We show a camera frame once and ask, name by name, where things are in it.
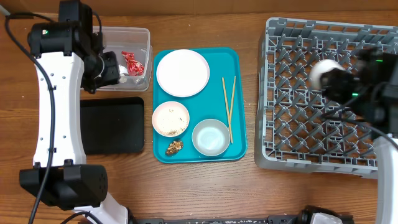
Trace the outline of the red strawberry candy wrapper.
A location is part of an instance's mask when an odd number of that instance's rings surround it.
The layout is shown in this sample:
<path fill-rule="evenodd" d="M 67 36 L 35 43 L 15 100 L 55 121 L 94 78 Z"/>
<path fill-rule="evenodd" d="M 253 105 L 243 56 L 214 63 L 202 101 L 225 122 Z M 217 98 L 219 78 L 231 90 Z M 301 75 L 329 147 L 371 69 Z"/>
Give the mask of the red strawberry candy wrapper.
<path fill-rule="evenodd" d="M 125 59 L 129 76 L 140 76 L 144 74 L 145 67 L 135 59 L 134 53 L 122 51 L 121 54 Z"/>

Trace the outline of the small pink bowl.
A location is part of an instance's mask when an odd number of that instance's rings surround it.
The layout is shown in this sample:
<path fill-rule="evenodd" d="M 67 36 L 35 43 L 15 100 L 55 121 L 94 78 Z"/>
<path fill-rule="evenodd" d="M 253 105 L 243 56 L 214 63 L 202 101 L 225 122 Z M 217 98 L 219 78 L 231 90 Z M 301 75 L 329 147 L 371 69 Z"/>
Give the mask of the small pink bowl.
<path fill-rule="evenodd" d="M 152 126 L 161 136 L 176 137 L 181 135 L 190 122 L 190 115 L 184 105 L 177 101 L 166 101 L 153 112 Z"/>

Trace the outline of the white tissue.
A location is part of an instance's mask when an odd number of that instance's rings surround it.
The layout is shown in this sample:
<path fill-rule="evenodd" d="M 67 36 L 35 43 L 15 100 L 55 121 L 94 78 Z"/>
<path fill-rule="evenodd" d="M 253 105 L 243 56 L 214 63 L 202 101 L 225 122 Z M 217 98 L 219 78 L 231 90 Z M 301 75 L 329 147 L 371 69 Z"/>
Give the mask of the white tissue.
<path fill-rule="evenodd" d="M 127 68 L 122 65 L 119 65 L 119 74 L 120 74 L 119 82 L 126 83 L 127 78 L 129 76 Z"/>

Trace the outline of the cream white cup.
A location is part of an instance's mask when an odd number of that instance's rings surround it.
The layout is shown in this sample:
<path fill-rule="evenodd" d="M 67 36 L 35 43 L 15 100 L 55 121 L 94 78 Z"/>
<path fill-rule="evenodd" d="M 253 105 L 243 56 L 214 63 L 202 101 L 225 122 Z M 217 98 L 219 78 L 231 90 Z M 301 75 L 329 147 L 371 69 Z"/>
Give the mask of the cream white cup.
<path fill-rule="evenodd" d="M 315 90 L 320 90 L 322 87 L 321 76 L 335 68 L 338 70 L 344 70 L 344 68 L 338 62 L 331 59 L 324 59 L 317 62 L 308 75 L 311 87 Z"/>

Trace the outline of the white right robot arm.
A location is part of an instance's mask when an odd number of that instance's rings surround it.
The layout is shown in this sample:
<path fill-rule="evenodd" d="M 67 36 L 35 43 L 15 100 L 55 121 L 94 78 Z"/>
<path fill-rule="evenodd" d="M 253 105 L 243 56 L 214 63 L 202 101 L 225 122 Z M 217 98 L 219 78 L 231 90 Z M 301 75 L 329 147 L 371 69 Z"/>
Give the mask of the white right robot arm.
<path fill-rule="evenodd" d="M 362 49 L 357 63 L 352 74 L 334 60 L 321 60 L 309 79 L 323 96 L 361 117 L 344 118 L 332 110 L 323 119 L 371 130 L 378 166 L 376 223 L 397 223 L 397 55 Z"/>

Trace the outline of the white rice pile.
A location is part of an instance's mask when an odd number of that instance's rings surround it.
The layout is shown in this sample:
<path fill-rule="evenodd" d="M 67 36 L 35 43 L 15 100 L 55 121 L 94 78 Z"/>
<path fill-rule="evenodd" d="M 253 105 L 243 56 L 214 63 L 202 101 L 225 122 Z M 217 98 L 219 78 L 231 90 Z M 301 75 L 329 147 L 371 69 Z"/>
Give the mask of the white rice pile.
<path fill-rule="evenodd" d="M 187 126 L 187 115 L 181 109 L 166 108 L 157 117 L 157 127 L 164 136 L 178 136 Z"/>

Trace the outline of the grey white bowl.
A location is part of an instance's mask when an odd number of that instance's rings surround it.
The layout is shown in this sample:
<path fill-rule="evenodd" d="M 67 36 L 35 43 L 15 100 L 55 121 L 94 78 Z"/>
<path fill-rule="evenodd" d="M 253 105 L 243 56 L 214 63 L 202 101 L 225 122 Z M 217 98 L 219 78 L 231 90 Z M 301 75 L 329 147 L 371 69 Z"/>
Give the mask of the grey white bowl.
<path fill-rule="evenodd" d="M 224 153 L 231 142 L 228 127 L 217 119 L 204 119 L 193 129 L 192 143 L 202 155 L 215 157 Z"/>

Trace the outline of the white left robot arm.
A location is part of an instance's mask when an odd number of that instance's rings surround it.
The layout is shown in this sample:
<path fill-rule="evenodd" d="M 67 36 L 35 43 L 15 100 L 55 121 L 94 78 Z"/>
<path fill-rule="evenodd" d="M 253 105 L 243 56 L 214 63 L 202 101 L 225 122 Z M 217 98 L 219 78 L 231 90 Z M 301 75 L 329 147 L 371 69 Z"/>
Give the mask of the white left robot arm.
<path fill-rule="evenodd" d="M 89 165 L 80 129 L 80 92 L 117 84 L 116 55 L 93 31 L 98 16 L 80 1 L 61 1 L 58 19 L 44 17 L 28 35 L 25 54 L 39 81 L 39 135 L 33 167 L 19 182 L 37 203 L 72 211 L 94 223 L 133 223 L 128 208 L 108 191 L 101 165 Z"/>

